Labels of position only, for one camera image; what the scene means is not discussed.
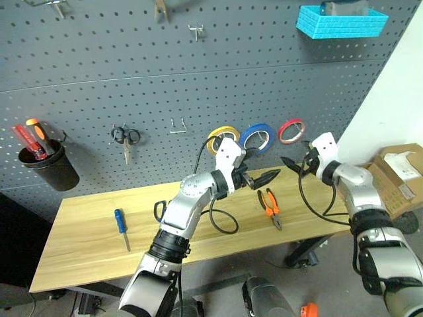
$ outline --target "black cup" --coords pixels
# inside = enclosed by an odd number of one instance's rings
[[[50,139],[50,145],[56,152],[45,160],[36,160],[26,148],[19,153],[19,160],[55,190],[59,192],[70,190],[78,184],[79,176],[67,159],[65,148],[61,143]]]

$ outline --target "wooden tabletop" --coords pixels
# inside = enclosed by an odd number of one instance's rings
[[[256,192],[242,188],[215,204],[215,208],[226,210],[237,218],[239,232],[221,234],[212,227],[208,217],[203,216],[191,240],[191,254],[184,263],[348,230],[347,226],[314,216],[301,200],[297,174],[284,166],[280,168],[282,171],[268,187],[274,192],[281,209],[282,231],[276,229],[271,218],[265,215]],[[268,169],[250,174],[257,177],[265,170]],[[303,187],[317,211],[327,207],[332,197],[330,187],[314,176],[305,177]],[[64,199],[30,292],[84,285],[133,274],[159,229],[153,216],[154,203],[172,199],[178,190],[179,182],[175,182]],[[126,251],[118,232],[114,218],[116,208],[124,212],[131,252]],[[336,199],[331,212],[346,212],[341,199]],[[222,227],[227,225],[226,228],[232,228],[227,219],[218,214],[215,218]],[[337,219],[345,221],[347,216]]]

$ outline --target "blue tape roll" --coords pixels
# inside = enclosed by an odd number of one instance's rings
[[[258,123],[250,126],[247,128],[243,134],[241,134],[241,137],[239,138],[239,144],[245,148],[245,145],[247,143],[247,140],[251,137],[251,135],[257,133],[257,132],[263,132],[266,134],[266,140],[263,142],[263,144],[259,147],[257,154],[262,154],[266,152],[273,144],[276,138],[276,134],[274,133],[273,129],[265,124],[265,123]]]

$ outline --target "pegboard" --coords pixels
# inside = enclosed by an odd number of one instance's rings
[[[48,6],[3,4],[2,192],[52,220],[63,197],[181,180],[221,125],[277,130],[300,117],[306,139],[325,131],[339,139],[419,4],[372,1],[390,16],[378,38],[311,40],[295,23],[299,6],[316,1],[227,2],[168,0],[170,23],[154,21],[150,1],[68,0],[65,20]],[[188,24],[204,25],[199,42]],[[17,160],[21,146],[9,127],[32,116],[52,137],[68,134],[76,188],[55,192]],[[184,118],[188,132],[170,134],[171,118]],[[129,166],[122,146],[108,144],[112,123],[122,122],[143,134]],[[248,166],[304,152],[275,142]],[[206,151],[200,170],[213,166]]]

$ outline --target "cardboard box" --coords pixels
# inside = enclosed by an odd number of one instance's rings
[[[409,163],[423,175],[423,148],[417,144],[395,145],[381,149],[368,167],[373,183],[392,219],[423,207],[423,176],[403,180],[384,160],[387,153],[409,153]]]

